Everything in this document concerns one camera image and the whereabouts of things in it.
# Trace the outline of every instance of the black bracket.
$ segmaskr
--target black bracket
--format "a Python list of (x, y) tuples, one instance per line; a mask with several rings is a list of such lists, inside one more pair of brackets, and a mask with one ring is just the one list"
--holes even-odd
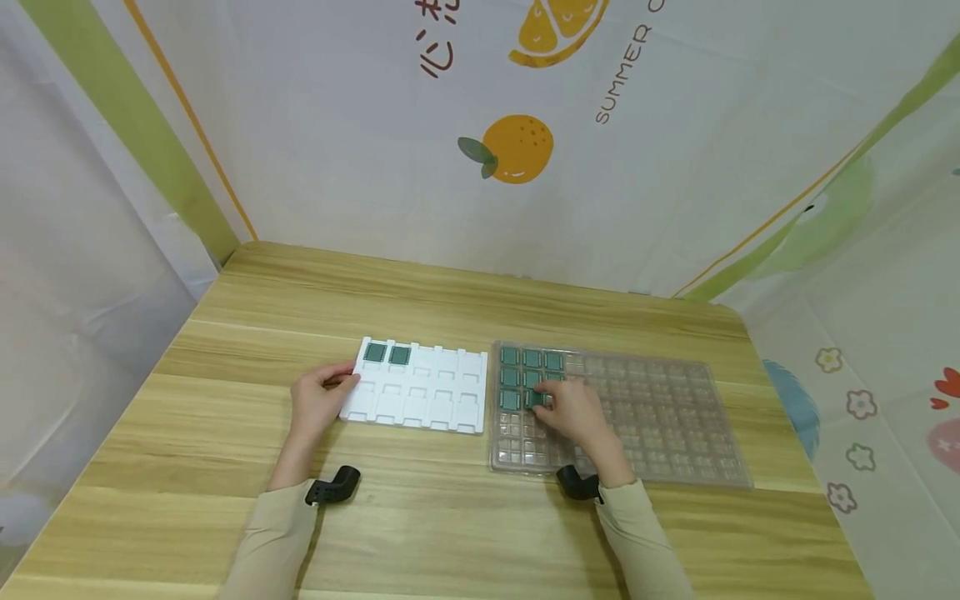
[(577, 472), (576, 467), (567, 465), (560, 467), (557, 471), (557, 480), (560, 482), (560, 487), (564, 489), (566, 497), (573, 500), (600, 498), (600, 502), (603, 503), (603, 498), (600, 497), (600, 478), (596, 475), (584, 479)]
[(343, 465), (337, 471), (336, 477), (332, 482), (317, 480), (310, 486), (310, 491), (306, 493), (306, 503), (310, 506), (314, 504), (328, 504), (332, 502), (343, 502), (353, 495), (353, 491), (360, 481), (360, 471), (353, 467)]

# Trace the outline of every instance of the blue leaf illustration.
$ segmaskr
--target blue leaf illustration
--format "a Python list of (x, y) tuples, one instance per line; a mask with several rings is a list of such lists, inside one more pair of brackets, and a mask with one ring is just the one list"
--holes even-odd
[(806, 458), (812, 461), (817, 453), (817, 446), (820, 445), (820, 411), (817, 410), (817, 405), (792, 372), (772, 360), (764, 359), (763, 366), (780, 396), (780, 402), (783, 403), (783, 409), (786, 410), (786, 416), (790, 418), (800, 443), (804, 445)]

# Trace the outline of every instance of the wooden table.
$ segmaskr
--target wooden table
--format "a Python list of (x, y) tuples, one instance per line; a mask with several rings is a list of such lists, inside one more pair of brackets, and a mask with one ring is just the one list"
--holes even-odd
[[(708, 362), (756, 489), (648, 485), (699, 597), (870, 597), (730, 309), (257, 243), (230, 260), (2, 599), (214, 597), (285, 435), (289, 384), (351, 358), (364, 335)], [(316, 467), (363, 480), (322, 513), (300, 597), (626, 597), (591, 503), (549, 477), (493, 473), (487, 452), (486, 436), (338, 422)]]

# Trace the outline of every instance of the hand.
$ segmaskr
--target hand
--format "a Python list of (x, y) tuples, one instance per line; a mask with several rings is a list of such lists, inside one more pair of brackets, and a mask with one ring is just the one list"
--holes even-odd
[(353, 373), (354, 361), (322, 365), (301, 375), (290, 388), (293, 416), (290, 438), (316, 444), (337, 419), (347, 396), (360, 382)]
[(592, 388), (580, 379), (568, 379), (542, 381), (534, 389), (553, 396), (553, 407), (534, 406), (534, 414), (586, 452), (604, 487), (618, 488), (636, 481), (623, 444), (607, 425), (600, 396)]
[(360, 375), (352, 372), (353, 361), (323, 365), (304, 373), (291, 386), (294, 406), (290, 432), (276, 459), (267, 492), (296, 486), (310, 476), (320, 438), (360, 382)]

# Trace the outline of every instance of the green chip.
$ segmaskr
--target green chip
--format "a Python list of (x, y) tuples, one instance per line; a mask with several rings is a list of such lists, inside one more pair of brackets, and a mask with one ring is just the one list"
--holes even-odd
[(550, 371), (563, 371), (564, 356), (558, 352), (546, 352), (546, 368)]
[(520, 392), (517, 390), (500, 390), (500, 408), (505, 411), (520, 410)]
[(383, 344), (367, 344), (367, 351), (363, 353), (363, 359), (374, 363), (382, 363), (383, 357), (387, 355), (387, 347)]
[(390, 364), (391, 365), (406, 365), (410, 362), (410, 349), (403, 346), (394, 346), (394, 349), (390, 350)]
[(520, 350), (504, 346), (500, 349), (500, 362), (504, 365), (518, 365), (520, 363)]
[(524, 350), (523, 351), (523, 366), (530, 367), (532, 369), (540, 368), (540, 351), (539, 350)]
[(500, 370), (500, 385), (515, 388), (520, 385), (520, 372), (506, 367)]
[(543, 394), (527, 390), (527, 408), (532, 409), (534, 406), (543, 406)]
[(531, 390), (537, 386), (538, 383), (542, 380), (539, 371), (524, 371), (523, 372), (523, 387), (530, 388)]

